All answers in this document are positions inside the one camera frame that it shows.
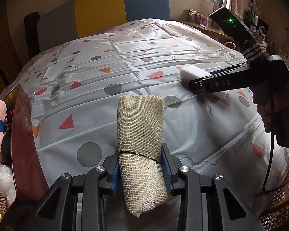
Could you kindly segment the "person's right hand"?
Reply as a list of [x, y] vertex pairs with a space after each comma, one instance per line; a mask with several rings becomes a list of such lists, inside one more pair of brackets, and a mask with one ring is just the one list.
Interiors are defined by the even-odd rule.
[[[257, 112], [260, 114], [264, 123], [265, 132], [268, 134], [271, 132], [271, 102], [266, 104], [260, 103], [256, 94], [253, 94], [253, 103], [257, 105]], [[289, 106], [289, 87], [283, 89], [281, 92], [274, 94], [274, 109], [275, 112], [280, 111], [283, 108]]]

